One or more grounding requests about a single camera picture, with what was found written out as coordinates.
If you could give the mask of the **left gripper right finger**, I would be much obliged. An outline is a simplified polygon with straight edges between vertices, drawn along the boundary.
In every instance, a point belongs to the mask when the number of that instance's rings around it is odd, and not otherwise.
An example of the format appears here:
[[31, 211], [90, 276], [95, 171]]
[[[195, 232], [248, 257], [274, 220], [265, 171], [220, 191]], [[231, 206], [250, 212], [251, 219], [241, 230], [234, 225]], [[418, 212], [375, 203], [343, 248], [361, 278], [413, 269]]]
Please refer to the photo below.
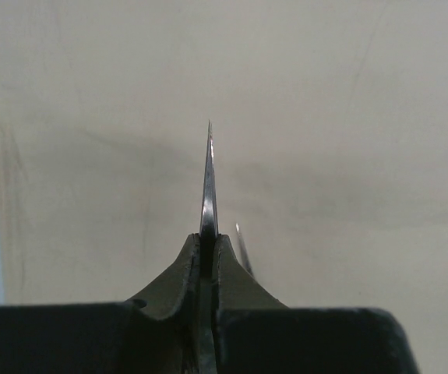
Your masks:
[[387, 311], [289, 308], [215, 244], [214, 336], [220, 373], [417, 373], [407, 336]]

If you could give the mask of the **beige cloth wrap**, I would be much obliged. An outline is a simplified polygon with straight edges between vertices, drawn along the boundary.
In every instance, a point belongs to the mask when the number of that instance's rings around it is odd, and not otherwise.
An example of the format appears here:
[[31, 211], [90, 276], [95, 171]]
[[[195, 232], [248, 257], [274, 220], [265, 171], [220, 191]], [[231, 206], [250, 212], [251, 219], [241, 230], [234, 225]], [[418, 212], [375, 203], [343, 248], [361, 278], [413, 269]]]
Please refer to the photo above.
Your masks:
[[199, 227], [295, 305], [448, 306], [448, 1], [0, 1], [10, 302], [124, 298]]

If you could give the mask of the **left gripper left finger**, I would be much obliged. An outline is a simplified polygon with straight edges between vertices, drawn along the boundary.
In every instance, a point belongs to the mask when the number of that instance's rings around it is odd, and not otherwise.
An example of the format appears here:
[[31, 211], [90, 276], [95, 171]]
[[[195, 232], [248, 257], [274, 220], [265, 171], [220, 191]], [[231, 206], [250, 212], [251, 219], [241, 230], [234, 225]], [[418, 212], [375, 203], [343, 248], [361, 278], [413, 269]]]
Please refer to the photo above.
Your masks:
[[0, 306], [0, 373], [195, 372], [199, 236], [123, 302]]

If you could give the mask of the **steel pointed tweezers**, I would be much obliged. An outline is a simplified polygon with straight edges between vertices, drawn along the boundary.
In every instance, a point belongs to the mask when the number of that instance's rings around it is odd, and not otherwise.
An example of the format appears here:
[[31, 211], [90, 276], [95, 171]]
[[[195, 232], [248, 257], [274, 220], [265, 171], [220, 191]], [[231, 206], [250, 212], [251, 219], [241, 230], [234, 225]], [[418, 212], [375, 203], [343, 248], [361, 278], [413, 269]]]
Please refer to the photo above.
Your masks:
[[199, 241], [201, 274], [210, 277], [213, 271], [213, 251], [218, 237], [217, 197], [215, 182], [213, 128], [208, 121], [206, 158], [203, 178], [203, 198], [200, 215]]

